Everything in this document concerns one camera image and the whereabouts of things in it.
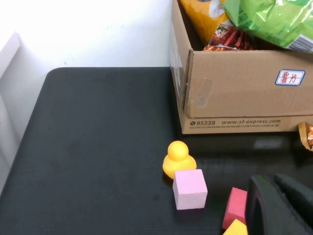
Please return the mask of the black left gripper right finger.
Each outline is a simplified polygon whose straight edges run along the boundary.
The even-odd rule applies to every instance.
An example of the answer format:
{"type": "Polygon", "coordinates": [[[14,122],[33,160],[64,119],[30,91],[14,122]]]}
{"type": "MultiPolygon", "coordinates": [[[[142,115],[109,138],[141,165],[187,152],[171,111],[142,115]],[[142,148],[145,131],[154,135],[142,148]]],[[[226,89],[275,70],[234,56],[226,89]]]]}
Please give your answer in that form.
{"type": "Polygon", "coordinates": [[[285,174],[276,174],[274,181],[295,211],[308,225],[312,225],[313,190],[285,174]]]}

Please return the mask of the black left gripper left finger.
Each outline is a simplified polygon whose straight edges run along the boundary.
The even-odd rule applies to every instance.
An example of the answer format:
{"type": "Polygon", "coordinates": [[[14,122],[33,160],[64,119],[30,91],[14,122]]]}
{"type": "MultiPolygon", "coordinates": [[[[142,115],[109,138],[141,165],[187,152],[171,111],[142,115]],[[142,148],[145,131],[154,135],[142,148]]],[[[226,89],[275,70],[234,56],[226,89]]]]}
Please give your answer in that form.
{"type": "Polygon", "coordinates": [[[311,235],[308,225],[295,211],[284,193],[264,175],[251,176],[246,201],[249,235],[311,235]]]}

